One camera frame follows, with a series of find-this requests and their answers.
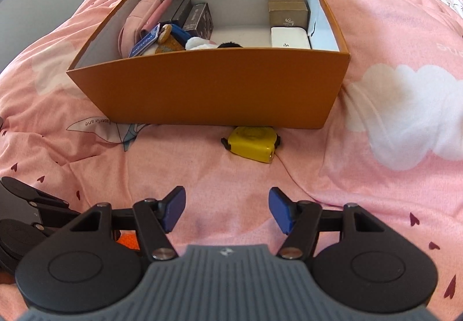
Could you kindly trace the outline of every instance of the plush toy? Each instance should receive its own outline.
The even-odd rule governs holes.
[[[184,51],[190,34],[176,25],[166,24],[161,29],[156,43],[142,53],[142,56],[162,54],[163,52]]]
[[[199,38],[197,36],[191,38],[188,40],[188,42],[185,45],[185,49],[187,51],[190,50],[207,50],[211,48],[228,48],[228,47],[242,47],[239,44],[233,43],[233,42],[228,42],[228,43],[222,43],[222,44],[216,44],[211,40]]]

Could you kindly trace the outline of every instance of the gray ribbed cover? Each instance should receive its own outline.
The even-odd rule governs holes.
[[[19,321],[436,321],[424,306],[392,316],[353,311],[323,293],[304,263],[267,246],[189,246],[153,263],[125,299],[97,312],[54,316],[30,309]]]

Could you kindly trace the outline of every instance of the bed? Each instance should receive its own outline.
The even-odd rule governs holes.
[[[276,252],[285,236],[268,210],[273,186],[335,209],[357,202],[434,260],[430,311],[444,321],[463,311],[463,0],[328,0],[352,55],[342,90],[323,129],[277,129],[270,165],[226,151],[231,127],[115,124],[83,95],[66,69],[118,1],[85,0],[1,73],[0,176],[79,211],[183,185],[187,207],[170,234],[179,252]],[[322,234],[318,250],[336,238]],[[0,315],[15,320],[26,307],[4,282]]]

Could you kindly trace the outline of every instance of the yellow tape measure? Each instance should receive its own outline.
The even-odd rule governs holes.
[[[228,139],[222,138],[222,144],[240,157],[270,163],[280,144],[280,137],[272,128],[237,127]]]

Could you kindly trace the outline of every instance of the orange cardboard box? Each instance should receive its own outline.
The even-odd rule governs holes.
[[[350,61],[326,0],[305,0],[310,50],[271,48],[268,0],[191,0],[208,3],[211,40],[244,48],[121,59],[117,35],[139,1],[122,0],[68,70],[111,121],[323,127]]]

